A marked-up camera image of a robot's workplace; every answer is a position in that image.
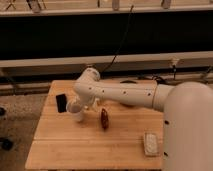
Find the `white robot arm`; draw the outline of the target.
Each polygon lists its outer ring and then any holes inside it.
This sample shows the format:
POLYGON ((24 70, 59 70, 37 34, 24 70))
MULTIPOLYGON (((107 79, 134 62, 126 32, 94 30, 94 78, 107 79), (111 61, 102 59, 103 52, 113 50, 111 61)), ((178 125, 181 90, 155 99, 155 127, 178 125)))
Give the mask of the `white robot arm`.
POLYGON ((161 112, 162 171, 213 171, 213 89, 208 85, 106 83, 98 70, 87 68, 73 89, 82 105, 100 98, 161 112))

